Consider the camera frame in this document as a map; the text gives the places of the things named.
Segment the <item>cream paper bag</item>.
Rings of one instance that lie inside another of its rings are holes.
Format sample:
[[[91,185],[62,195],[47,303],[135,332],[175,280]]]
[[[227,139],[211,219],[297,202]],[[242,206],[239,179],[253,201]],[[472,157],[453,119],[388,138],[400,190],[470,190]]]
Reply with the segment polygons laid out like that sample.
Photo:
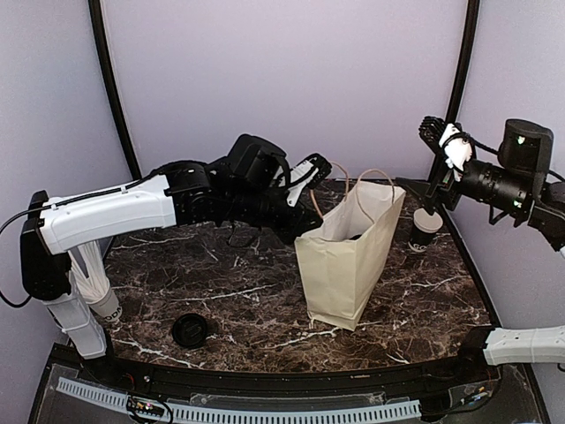
[[[388,259],[405,190],[379,169],[362,172],[322,226],[295,240],[312,321],[353,331]],[[362,234],[358,240],[349,240]]]

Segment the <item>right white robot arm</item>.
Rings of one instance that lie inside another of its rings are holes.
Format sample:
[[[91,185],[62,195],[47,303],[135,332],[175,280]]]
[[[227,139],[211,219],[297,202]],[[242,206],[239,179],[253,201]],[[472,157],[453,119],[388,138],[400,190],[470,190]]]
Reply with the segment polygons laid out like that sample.
[[[397,184],[418,199],[425,212],[453,210],[462,197],[489,206],[489,223],[510,216],[516,227],[525,223],[539,231],[554,251],[564,254],[564,184],[548,183],[547,172],[520,175],[492,163],[472,159],[456,171],[443,168],[430,182],[398,178]],[[564,326],[534,329],[480,327],[472,329],[450,365],[459,383],[471,382],[485,363],[564,363]]]

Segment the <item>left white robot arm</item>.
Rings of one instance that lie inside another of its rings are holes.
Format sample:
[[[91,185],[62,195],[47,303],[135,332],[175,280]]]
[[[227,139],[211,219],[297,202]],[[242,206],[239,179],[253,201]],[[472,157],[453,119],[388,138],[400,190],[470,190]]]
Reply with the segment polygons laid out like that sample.
[[[71,273],[70,251],[100,239],[151,228],[242,222],[269,228],[285,244],[321,226],[299,199],[332,170],[312,155],[292,169],[275,164],[247,175],[220,159],[168,163],[127,185],[67,198],[35,193],[19,239],[22,284],[55,317],[91,372],[106,385],[124,379],[124,364],[95,320]]]

